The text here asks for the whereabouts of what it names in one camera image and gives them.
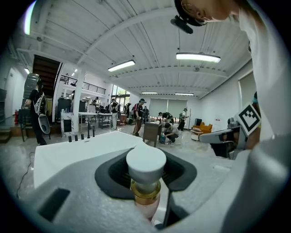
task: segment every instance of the orange sofa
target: orange sofa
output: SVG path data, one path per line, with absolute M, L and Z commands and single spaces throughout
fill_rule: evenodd
M 208 126 L 206 126 L 204 124 L 204 122 L 201 122 L 201 124 L 199 126 L 193 126 L 193 128 L 199 128 L 203 131 L 202 134 L 205 134 L 205 133 L 211 133 L 212 131 L 212 124 L 209 124 Z

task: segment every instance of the ceiling light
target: ceiling light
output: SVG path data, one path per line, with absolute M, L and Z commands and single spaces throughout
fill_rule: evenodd
M 177 96 L 193 96 L 194 94 L 191 93 L 175 93 Z
M 200 60 L 200 61 L 211 61 L 218 63 L 221 58 L 218 56 L 207 55 L 203 53 L 176 53 L 177 60 Z
M 142 92 L 142 94 L 158 94 L 157 92 Z
M 24 19 L 24 33 L 30 35 L 30 23 L 31 23 L 31 16 L 32 11 L 35 6 L 36 1 L 34 1 L 26 10 L 25 19 Z
M 26 71 L 27 74 L 30 74 L 29 69 L 24 68 L 24 70 Z
M 116 66 L 110 67 L 110 68 L 108 68 L 108 71 L 113 72 L 113 71 L 116 71 L 116 70 L 119 70 L 119 69 L 122 69 L 122 68 L 125 68 L 128 66 L 133 66 L 133 65 L 135 65 L 135 61 L 130 60 L 130 61 L 126 61 L 126 62 L 123 62 L 121 64 L 118 64 Z

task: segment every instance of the red fire extinguisher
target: red fire extinguisher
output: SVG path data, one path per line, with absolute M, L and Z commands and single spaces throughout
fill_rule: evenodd
M 15 120 L 14 120 L 14 123 L 16 125 L 18 125 L 18 111 L 17 110 L 15 110 Z

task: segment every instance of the balcony railing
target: balcony railing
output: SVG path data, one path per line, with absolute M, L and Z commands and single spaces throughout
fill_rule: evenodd
M 76 86 L 77 81 L 78 81 L 75 78 L 71 78 L 71 77 L 64 76 L 64 75 L 61 75 L 60 80 L 63 81 L 64 84 L 71 85 L 71 86 Z M 106 89 L 104 89 L 102 87 L 95 86 L 95 85 L 87 83 L 87 82 L 83 82 L 82 89 L 94 91 L 94 92 L 97 92 L 98 94 L 102 94 L 102 95 L 104 95 L 105 91 L 106 91 Z

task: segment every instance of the cable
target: cable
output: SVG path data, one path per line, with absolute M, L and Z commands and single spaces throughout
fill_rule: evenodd
M 21 181 L 20 181 L 20 184 L 19 184 L 19 187 L 18 187 L 18 189 L 17 189 L 17 191 L 16 191 L 16 197 L 19 199 L 19 196 L 18 196 L 18 191 L 20 190 L 20 187 L 21 187 L 21 184 L 22 184 L 22 182 L 23 182 L 23 179 L 24 179 L 24 176 L 28 173 L 28 171 L 29 171 L 29 167 L 30 167 L 30 165 L 31 165 L 31 154 L 32 153 L 34 153 L 34 152 L 30 152 L 29 153 L 29 165 L 28 165 L 28 167 L 27 167 L 27 171 L 26 171 L 26 173 L 24 173 L 24 175 L 22 176 L 22 178 L 21 178 Z

